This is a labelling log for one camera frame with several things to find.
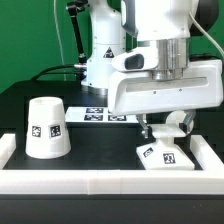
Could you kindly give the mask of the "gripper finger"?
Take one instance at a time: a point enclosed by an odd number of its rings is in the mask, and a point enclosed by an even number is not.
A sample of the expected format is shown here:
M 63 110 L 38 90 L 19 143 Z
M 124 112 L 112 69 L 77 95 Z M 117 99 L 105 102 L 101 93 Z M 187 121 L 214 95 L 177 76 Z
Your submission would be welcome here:
M 185 110 L 184 111 L 183 121 L 179 123 L 179 128 L 185 134 L 189 134 L 191 132 L 191 125 L 193 124 L 195 116 L 196 116 L 195 110 Z
M 147 124 L 147 119 L 146 119 L 146 115 L 145 114 L 139 114 L 136 116 L 136 119 L 138 121 L 138 123 L 141 125 L 142 127 L 142 135 L 145 138 L 149 138 L 152 132 L 151 127 Z

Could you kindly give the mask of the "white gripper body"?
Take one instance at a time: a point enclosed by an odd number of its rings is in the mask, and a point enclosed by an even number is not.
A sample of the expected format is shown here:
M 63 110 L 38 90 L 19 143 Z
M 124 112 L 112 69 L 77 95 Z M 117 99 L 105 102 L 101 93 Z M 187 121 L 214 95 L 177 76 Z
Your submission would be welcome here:
M 222 62 L 190 62 L 183 77 L 155 81 L 148 72 L 115 72 L 108 88 L 108 108 L 115 115 L 139 115 L 217 107 L 223 101 Z

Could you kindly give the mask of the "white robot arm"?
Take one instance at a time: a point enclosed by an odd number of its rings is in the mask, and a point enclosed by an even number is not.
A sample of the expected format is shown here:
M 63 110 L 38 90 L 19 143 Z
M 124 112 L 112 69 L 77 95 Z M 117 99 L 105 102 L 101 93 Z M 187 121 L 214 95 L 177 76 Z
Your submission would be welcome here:
M 217 0 L 87 0 L 92 22 L 92 55 L 82 82 L 108 96 L 109 111 L 144 116 L 183 110 L 189 124 L 198 108 L 223 101 L 222 62 L 189 56 L 190 38 L 205 35 L 217 18 Z

